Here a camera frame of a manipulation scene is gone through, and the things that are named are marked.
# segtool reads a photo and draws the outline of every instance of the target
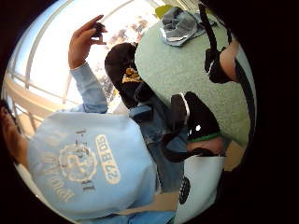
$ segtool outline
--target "light blue hoodie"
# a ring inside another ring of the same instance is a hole
[[[90,67],[85,63],[71,73],[84,104],[51,114],[30,140],[27,160],[37,187],[53,208],[74,220],[166,223],[173,212],[113,215],[152,202],[156,163],[132,119],[100,114],[107,112],[107,102]]]

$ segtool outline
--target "fingers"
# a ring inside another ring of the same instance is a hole
[[[84,25],[82,25],[80,28],[78,28],[75,32],[74,32],[74,36],[79,36],[81,35],[84,31],[89,30],[96,21],[101,20],[104,17],[104,15],[99,15],[97,17],[94,17],[92,20],[86,22]]]
[[[3,118],[6,114],[8,114],[7,109],[5,107],[1,107],[0,118]]]
[[[84,31],[81,35],[80,38],[82,38],[84,41],[87,41],[92,38],[93,34],[95,33],[95,28]]]
[[[99,40],[91,40],[92,45],[106,45],[107,42],[103,42],[103,38],[100,38]]]
[[[107,29],[105,26],[103,26],[103,28],[102,28],[102,33],[107,33]]]

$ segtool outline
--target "window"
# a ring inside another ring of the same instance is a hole
[[[157,0],[106,0],[104,4],[98,0],[61,0],[36,18],[24,32],[7,68],[6,78],[17,85],[10,83],[4,86],[4,91],[8,91],[4,95],[8,97],[10,93],[11,98],[16,98],[12,99],[12,104],[18,109],[17,117],[21,126],[31,125],[23,128],[25,134],[34,133],[40,121],[46,117],[47,110],[50,113],[82,103],[75,80],[69,74],[68,44],[79,26],[99,14],[104,14],[102,22],[108,30],[104,36],[107,45],[92,46],[87,62],[103,85],[109,101],[109,112],[112,113],[121,100],[106,75],[104,59],[114,45],[138,42],[158,20],[154,9],[161,5],[164,2]],[[38,101],[36,104],[43,107],[37,110],[38,113],[31,108],[19,110],[21,106],[16,101],[34,101],[35,98]]]

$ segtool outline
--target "black strap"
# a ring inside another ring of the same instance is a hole
[[[200,12],[200,17],[203,21],[202,25],[204,25],[204,27],[205,27],[206,34],[209,39],[210,47],[211,47],[212,51],[215,52],[215,51],[217,51],[217,40],[216,40],[216,37],[212,30],[212,27],[208,21],[208,18],[206,16],[206,7],[203,4],[199,4],[198,7],[199,7],[199,12]]]
[[[235,59],[235,73],[236,78],[242,86],[242,90],[244,92],[246,102],[248,105],[249,118],[250,118],[250,129],[249,129],[249,139],[253,139],[254,129],[255,129],[255,104],[254,97],[251,90],[251,86],[249,84],[249,80],[243,70],[241,64],[237,59]]]
[[[219,17],[217,17],[217,16],[215,16],[216,18],[217,18],[217,21],[222,25],[222,26],[224,26],[225,27],[225,29],[226,29],[226,34],[227,34],[227,42],[230,44],[231,42],[232,42],[232,32],[231,32],[231,30],[230,30],[230,28],[228,28],[227,27],[227,25],[226,24],[224,24],[222,21],[221,21],[221,19],[219,18]]]

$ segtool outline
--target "jeans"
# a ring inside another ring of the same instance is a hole
[[[153,107],[152,121],[139,122],[141,132],[151,157],[157,164],[158,177],[162,192],[179,190],[184,174],[183,162],[171,162],[162,152],[162,139],[172,129],[171,111],[156,96],[145,104]],[[187,128],[184,128],[166,147],[173,151],[186,151]]]

